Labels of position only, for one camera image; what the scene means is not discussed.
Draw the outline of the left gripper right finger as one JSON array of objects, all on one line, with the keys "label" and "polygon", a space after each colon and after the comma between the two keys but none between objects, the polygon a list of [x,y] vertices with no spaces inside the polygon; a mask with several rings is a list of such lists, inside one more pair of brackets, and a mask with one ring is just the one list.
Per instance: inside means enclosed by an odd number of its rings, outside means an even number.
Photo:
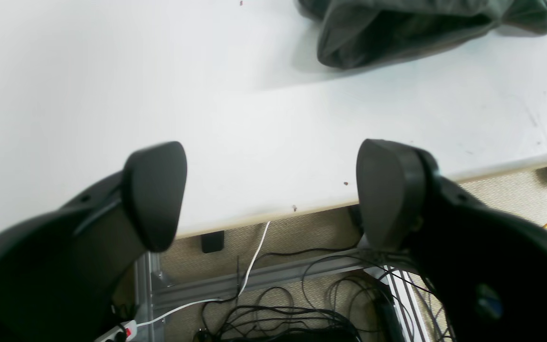
[{"label": "left gripper right finger", "polygon": [[489,208],[410,145],[366,139],[356,181],[369,246],[417,271],[459,342],[547,342],[547,230]]}]

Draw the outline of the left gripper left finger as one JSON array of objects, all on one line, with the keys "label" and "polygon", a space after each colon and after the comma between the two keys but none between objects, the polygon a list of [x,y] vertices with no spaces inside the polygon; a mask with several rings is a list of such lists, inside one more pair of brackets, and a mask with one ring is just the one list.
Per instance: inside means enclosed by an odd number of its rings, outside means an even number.
[{"label": "left gripper left finger", "polygon": [[61,208],[0,232],[0,342],[102,335],[126,271],[172,244],[186,179],[182,144],[161,143]]}]

